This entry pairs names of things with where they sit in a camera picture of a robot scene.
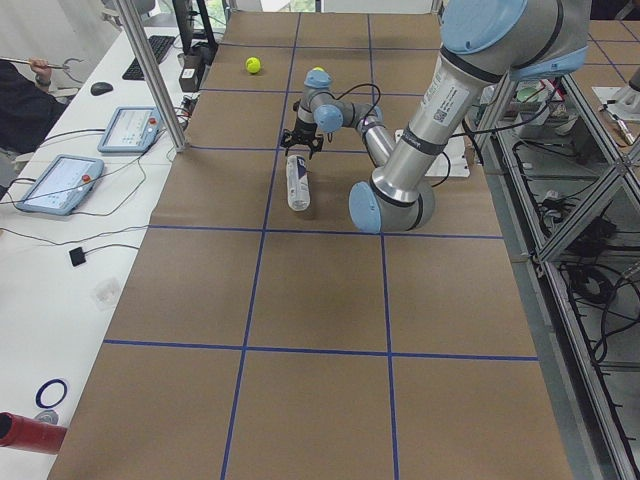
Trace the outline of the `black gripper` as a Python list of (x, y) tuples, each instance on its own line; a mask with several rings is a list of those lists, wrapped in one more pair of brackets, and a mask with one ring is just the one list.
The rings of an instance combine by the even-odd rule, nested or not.
[(309, 146), (309, 158), (316, 153), (322, 151), (323, 136), (317, 135), (317, 124), (315, 123), (312, 112), (302, 105), (302, 101), (298, 100), (294, 103), (294, 111), (296, 112), (296, 121), (294, 129), (283, 130), (280, 136), (280, 148), (286, 157), (293, 146), (305, 145)]

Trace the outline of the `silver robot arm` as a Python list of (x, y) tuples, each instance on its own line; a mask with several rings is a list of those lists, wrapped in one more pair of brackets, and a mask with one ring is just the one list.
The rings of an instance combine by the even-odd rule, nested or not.
[(426, 174), (474, 101), (503, 76), (513, 81), (559, 77), (585, 62), (588, 1), (451, 1), (440, 26), (439, 63), (416, 113), (394, 139), (379, 109), (338, 99), (332, 79), (310, 70), (284, 149), (321, 149), (323, 136), (355, 129), (375, 169), (349, 195), (352, 223), (363, 232), (410, 231), (432, 216), (435, 198)]

